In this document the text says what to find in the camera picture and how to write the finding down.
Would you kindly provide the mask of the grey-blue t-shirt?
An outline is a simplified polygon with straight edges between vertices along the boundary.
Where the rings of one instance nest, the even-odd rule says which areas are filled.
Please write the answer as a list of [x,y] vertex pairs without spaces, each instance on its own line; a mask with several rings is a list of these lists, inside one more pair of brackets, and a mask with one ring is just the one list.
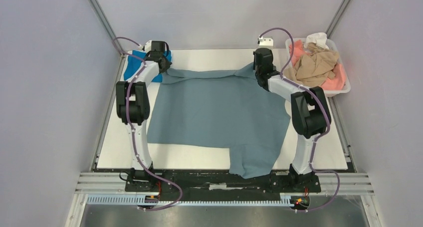
[[229,149],[231,174],[268,175],[290,123],[285,99],[239,70],[168,69],[147,131],[149,143]]

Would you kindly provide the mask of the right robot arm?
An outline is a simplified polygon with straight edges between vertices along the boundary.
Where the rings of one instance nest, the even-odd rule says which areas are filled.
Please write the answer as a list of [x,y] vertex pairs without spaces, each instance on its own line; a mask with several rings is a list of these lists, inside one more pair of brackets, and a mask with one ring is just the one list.
[[301,191],[315,177],[312,162],[317,140],[330,130],[331,116],[324,90],[319,86],[307,88],[284,77],[273,65],[273,53],[268,48],[258,48],[253,55],[258,85],[291,104],[291,121],[298,138],[288,185]]

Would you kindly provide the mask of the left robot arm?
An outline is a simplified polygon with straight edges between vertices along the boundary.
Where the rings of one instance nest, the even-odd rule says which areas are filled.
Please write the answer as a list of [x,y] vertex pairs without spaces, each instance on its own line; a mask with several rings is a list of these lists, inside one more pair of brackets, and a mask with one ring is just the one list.
[[151,191],[156,186],[156,180],[163,181],[164,178],[153,173],[153,161],[148,148],[147,120],[150,116],[150,102],[147,88],[172,63],[168,60],[170,49],[166,42],[151,40],[142,48],[146,51],[143,58],[116,48],[120,54],[141,62],[140,68],[129,79],[116,83],[116,111],[126,126],[133,152],[133,166],[126,181],[131,184],[137,182],[144,191]]

